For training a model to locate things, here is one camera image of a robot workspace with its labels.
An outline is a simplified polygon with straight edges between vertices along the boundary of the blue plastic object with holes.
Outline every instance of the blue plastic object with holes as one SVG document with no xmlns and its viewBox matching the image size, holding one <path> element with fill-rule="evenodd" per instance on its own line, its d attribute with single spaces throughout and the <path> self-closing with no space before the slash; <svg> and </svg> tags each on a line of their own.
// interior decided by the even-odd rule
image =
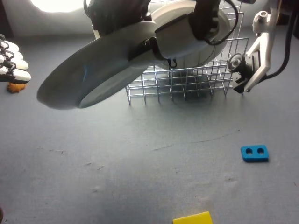
<svg viewBox="0 0 299 224">
<path fill-rule="evenodd" d="M 265 145 L 242 146 L 242 158 L 245 162 L 267 162 L 269 153 Z"/>
</svg>

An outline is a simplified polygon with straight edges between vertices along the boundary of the white wall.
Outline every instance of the white wall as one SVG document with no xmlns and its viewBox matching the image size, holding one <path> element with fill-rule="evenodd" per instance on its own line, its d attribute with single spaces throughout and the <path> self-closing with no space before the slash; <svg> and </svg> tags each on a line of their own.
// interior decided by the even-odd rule
<svg viewBox="0 0 299 224">
<path fill-rule="evenodd" d="M 262 10 L 266 2 L 257 0 L 254 5 L 242 5 L 244 26 L 251 26 L 254 15 Z M 3 0 L 3 4 L 15 36 L 92 33 L 91 21 L 83 8 L 70 13 L 46 13 L 30 0 Z M 159 6 L 155 3 L 152 10 Z"/>
</svg>

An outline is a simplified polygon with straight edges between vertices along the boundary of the gray table surface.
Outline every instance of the gray table surface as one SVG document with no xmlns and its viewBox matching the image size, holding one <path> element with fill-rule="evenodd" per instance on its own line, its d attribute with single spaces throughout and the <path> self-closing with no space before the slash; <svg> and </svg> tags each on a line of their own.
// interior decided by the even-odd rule
<svg viewBox="0 0 299 224">
<path fill-rule="evenodd" d="M 272 54 L 284 56 L 279 29 Z M 250 29 L 242 32 L 254 35 Z M 84 109 L 36 100 L 47 75 L 92 36 L 17 40 L 32 81 L 0 84 L 0 205 L 7 224 L 170 224 L 210 211 L 214 224 L 299 220 L 299 41 L 282 75 L 241 96 L 184 101 L 125 91 Z M 269 163 L 247 164 L 242 145 L 266 144 Z"/>
</svg>

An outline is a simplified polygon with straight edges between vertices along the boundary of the wire dish rack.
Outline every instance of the wire dish rack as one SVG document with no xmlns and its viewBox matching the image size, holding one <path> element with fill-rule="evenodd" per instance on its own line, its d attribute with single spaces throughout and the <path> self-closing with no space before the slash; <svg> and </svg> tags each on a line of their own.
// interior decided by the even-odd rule
<svg viewBox="0 0 299 224">
<path fill-rule="evenodd" d="M 149 11 L 174 2 L 172 1 L 152 1 L 149 4 Z M 158 65 L 148 67 L 143 74 L 126 87 L 129 104 L 134 97 L 157 96 L 158 101 L 162 95 L 169 95 L 173 100 L 177 94 L 190 97 L 200 97 L 202 92 L 210 92 L 213 96 L 215 91 L 223 91 L 224 96 L 232 87 L 232 74 L 227 71 L 228 60 L 235 53 L 245 54 L 248 46 L 248 38 L 240 38 L 244 13 L 241 12 L 240 3 L 239 24 L 232 35 L 226 40 L 227 44 L 219 55 L 214 55 L 214 59 L 201 67 L 182 69 L 162 69 Z M 235 13 L 226 2 L 221 2 L 220 9 L 227 15 L 231 27 L 235 22 Z"/>
</svg>

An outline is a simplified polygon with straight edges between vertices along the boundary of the yellow object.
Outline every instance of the yellow object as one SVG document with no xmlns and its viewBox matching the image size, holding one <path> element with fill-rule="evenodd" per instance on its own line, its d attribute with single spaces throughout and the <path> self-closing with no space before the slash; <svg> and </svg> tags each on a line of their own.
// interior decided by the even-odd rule
<svg viewBox="0 0 299 224">
<path fill-rule="evenodd" d="M 174 219 L 173 224 L 213 224 L 210 212 Z"/>
</svg>

